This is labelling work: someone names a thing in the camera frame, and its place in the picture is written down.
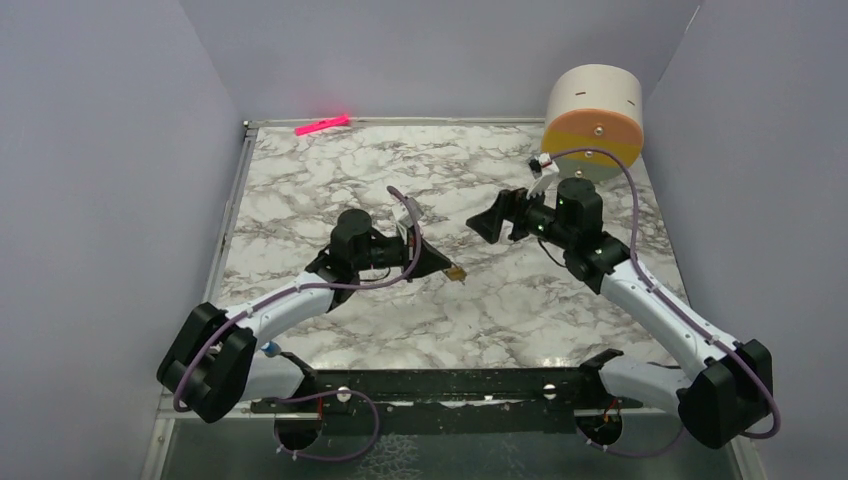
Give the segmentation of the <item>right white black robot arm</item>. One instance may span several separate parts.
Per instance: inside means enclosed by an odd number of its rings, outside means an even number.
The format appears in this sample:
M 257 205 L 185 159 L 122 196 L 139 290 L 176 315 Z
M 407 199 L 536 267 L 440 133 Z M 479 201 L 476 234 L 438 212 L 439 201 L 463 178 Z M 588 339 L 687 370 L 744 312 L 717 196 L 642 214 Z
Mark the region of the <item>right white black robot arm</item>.
M 772 355 L 758 340 L 741 343 L 707 322 L 664 287 L 629 247 L 603 228 L 603 200 L 587 179 L 559 182 L 554 206 L 543 193 L 502 190 L 493 205 L 467 219 L 496 243 L 504 223 L 518 241 L 530 235 L 563 251 L 566 269 L 645 328 L 677 361 L 666 368 L 622 354 L 577 380 L 579 398 L 600 407 L 625 397 L 676 416 L 703 446 L 719 449 L 771 415 Z

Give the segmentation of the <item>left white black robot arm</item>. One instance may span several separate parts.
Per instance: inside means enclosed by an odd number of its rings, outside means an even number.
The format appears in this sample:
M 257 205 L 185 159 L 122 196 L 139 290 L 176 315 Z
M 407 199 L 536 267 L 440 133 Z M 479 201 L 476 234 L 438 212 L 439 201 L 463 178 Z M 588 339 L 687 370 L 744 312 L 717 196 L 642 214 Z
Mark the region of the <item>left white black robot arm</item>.
M 173 395 L 174 408 L 213 423 L 243 401 L 278 398 L 298 411 L 313 401 L 309 365 L 291 354 L 257 352 L 313 317 L 345 303 L 357 290 L 369 290 L 363 271 L 398 268 L 412 281 L 453 267 L 424 240 L 410 217 L 385 236 L 361 209 L 343 211 L 328 245 L 285 286 L 227 309 L 204 302 L 194 307 L 156 372 Z

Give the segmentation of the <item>brass padlock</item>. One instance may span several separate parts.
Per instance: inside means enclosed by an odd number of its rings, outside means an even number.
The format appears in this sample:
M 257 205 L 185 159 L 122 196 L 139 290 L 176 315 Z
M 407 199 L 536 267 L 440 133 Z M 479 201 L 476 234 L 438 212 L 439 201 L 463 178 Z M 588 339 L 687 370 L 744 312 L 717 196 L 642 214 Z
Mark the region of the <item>brass padlock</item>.
M 467 277 L 465 270 L 459 266 L 452 266 L 444 270 L 443 273 L 452 282 L 462 282 Z

